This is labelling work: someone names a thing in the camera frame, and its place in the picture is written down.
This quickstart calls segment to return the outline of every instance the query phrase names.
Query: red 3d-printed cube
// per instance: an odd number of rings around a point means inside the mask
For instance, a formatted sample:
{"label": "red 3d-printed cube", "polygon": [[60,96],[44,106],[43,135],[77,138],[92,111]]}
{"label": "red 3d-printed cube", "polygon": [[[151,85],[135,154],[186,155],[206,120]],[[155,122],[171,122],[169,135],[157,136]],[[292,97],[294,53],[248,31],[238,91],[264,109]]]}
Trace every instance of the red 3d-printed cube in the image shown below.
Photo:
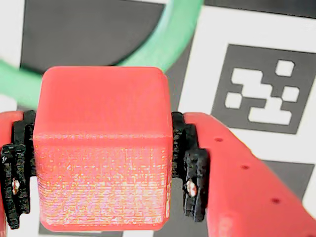
{"label": "red 3d-printed cube", "polygon": [[159,69],[49,69],[34,148],[46,228],[158,230],[167,221],[172,120]]}

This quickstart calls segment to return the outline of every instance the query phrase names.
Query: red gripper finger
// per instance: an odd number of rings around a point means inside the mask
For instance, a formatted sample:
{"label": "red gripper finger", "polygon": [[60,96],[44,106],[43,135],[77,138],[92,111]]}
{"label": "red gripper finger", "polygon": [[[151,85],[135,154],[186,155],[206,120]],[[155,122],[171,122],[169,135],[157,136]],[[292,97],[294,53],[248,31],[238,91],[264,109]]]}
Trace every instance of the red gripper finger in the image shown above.
{"label": "red gripper finger", "polygon": [[[21,120],[22,111],[11,111],[0,113],[0,149],[2,146],[11,143],[12,124]],[[6,218],[3,208],[2,197],[0,195],[0,237],[6,237]]]}
{"label": "red gripper finger", "polygon": [[185,114],[185,122],[196,125],[211,157],[210,236],[316,237],[316,221],[300,200],[228,128],[200,113]]}

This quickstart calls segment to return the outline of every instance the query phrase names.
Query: red plastic part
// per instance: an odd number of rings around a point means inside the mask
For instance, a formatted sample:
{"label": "red plastic part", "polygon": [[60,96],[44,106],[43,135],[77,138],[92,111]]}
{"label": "red plastic part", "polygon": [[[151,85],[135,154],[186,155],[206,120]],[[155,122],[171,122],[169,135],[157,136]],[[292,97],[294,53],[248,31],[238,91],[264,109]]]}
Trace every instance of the red plastic part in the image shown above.
{"label": "red plastic part", "polygon": [[300,200],[223,124],[200,113],[185,121],[196,125],[211,156],[209,236],[316,237],[316,221]]}
{"label": "red plastic part", "polygon": [[168,220],[172,120],[160,70],[48,70],[34,146],[47,229],[158,230]]}
{"label": "red plastic part", "polygon": [[[11,143],[12,124],[22,120],[22,111],[0,113],[0,150],[2,146]],[[2,196],[0,195],[0,237],[6,237],[6,218],[3,208]]]}

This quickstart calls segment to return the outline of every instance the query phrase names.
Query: textured surface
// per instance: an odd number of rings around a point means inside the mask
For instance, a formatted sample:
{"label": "textured surface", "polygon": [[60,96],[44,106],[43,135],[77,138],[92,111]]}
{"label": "textured surface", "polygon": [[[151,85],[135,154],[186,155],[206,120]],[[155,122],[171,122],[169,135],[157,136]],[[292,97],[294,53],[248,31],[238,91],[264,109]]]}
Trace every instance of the textured surface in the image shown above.
{"label": "textured surface", "polygon": [[[102,107],[92,107],[95,102]],[[151,230],[168,219],[172,122],[167,79],[160,70],[49,70],[34,146],[41,221],[47,228]]]}

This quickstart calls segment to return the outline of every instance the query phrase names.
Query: green ring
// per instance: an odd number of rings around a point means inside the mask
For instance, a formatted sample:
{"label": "green ring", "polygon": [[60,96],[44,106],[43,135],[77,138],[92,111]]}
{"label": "green ring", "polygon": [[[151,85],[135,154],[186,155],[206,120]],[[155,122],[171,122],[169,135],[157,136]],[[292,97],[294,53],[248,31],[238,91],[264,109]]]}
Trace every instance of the green ring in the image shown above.
{"label": "green ring", "polygon": [[[195,30],[203,0],[170,0],[148,40],[118,66],[153,66],[164,72],[179,58]],[[36,109],[41,75],[0,61],[0,93]]]}

